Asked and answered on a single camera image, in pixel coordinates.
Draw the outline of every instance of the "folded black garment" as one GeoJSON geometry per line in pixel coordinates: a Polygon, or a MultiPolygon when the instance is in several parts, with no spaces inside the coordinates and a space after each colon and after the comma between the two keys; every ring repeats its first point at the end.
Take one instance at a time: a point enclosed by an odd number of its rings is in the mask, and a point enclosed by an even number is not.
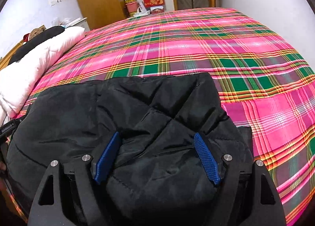
{"type": "Polygon", "coordinates": [[[208,73],[51,87],[33,103],[7,154],[23,208],[29,211],[51,161],[90,154],[112,131],[119,132],[122,146],[101,185],[103,202],[132,225],[198,225],[208,213],[217,187],[194,149],[196,132],[221,155],[253,161],[246,144],[252,145],[250,128],[233,124],[208,73]]]}
{"type": "Polygon", "coordinates": [[[26,42],[26,44],[22,45],[16,52],[12,55],[9,64],[12,64],[16,61],[21,60],[25,55],[27,55],[31,50],[33,50],[36,46],[45,42],[46,40],[53,38],[65,31],[65,28],[62,26],[54,26],[47,30],[44,30],[42,33],[33,37],[31,40],[26,42]]]}

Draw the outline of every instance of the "metal screw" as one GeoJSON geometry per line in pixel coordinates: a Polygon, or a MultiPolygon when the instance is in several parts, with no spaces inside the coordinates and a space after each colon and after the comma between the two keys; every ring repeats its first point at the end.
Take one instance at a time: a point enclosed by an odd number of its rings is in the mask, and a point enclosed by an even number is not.
{"type": "Polygon", "coordinates": [[[51,161],[50,165],[51,166],[56,166],[56,165],[58,165],[58,161],[57,160],[51,161]]]}
{"type": "Polygon", "coordinates": [[[90,155],[84,155],[83,157],[82,157],[82,160],[83,161],[89,161],[91,159],[91,156],[90,155]]]}
{"type": "Polygon", "coordinates": [[[256,161],[256,164],[257,164],[258,166],[263,166],[263,165],[264,165],[264,162],[262,162],[261,160],[257,160],[257,161],[256,161]]]}
{"type": "Polygon", "coordinates": [[[225,154],[223,157],[226,161],[231,161],[232,160],[232,156],[229,154],[225,154]]]}

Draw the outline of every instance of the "blue textured pad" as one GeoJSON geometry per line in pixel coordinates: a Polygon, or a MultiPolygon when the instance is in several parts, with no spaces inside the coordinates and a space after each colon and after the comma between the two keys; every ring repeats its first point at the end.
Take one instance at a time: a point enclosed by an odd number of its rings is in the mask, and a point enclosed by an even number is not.
{"type": "Polygon", "coordinates": [[[204,170],[206,171],[208,179],[213,181],[215,185],[219,184],[221,178],[218,172],[218,164],[199,133],[196,133],[194,136],[194,147],[198,153],[204,170]]]}
{"type": "Polygon", "coordinates": [[[107,145],[106,149],[104,150],[100,160],[97,162],[96,165],[96,175],[94,180],[100,184],[103,180],[107,179],[107,176],[112,168],[112,165],[115,161],[117,156],[117,152],[121,145],[121,139],[119,137],[118,132],[114,134],[111,141],[107,145]]]}

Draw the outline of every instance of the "plaid bedsheet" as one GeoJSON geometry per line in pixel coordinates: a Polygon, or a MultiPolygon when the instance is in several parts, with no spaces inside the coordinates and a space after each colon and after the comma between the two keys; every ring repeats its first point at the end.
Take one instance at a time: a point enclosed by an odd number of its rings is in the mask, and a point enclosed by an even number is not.
{"type": "Polygon", "coordinates": [[[293,225],[315,193],[315,74],[283,38],[233,9],[169,12],[89,32],[40,79],[20,116],[51,86],[198,72],[211,74],[234,123],[252,127],[255,157],[293,225]]]}

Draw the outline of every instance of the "wooden headboard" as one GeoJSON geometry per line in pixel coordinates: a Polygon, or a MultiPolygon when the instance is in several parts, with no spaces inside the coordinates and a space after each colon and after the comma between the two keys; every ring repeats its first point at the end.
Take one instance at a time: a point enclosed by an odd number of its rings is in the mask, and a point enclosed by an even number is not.
{"type": "Polygon", "coordinates": [[[20,42],[18,42],[18,43],[11,49],[11,51],[8,52],[8,54],[2,58],[2,60],[0,61],[0,70],[4,69],[4,68],[8,65],[8,63],[9,63],[9,61],[10,61],[12,55],[15,53],[15,51],[16,51],[19,47],[21,47],[21,46],[23,45],[23,43],[24,43],[23,40],[21,40],[20,42]]]}

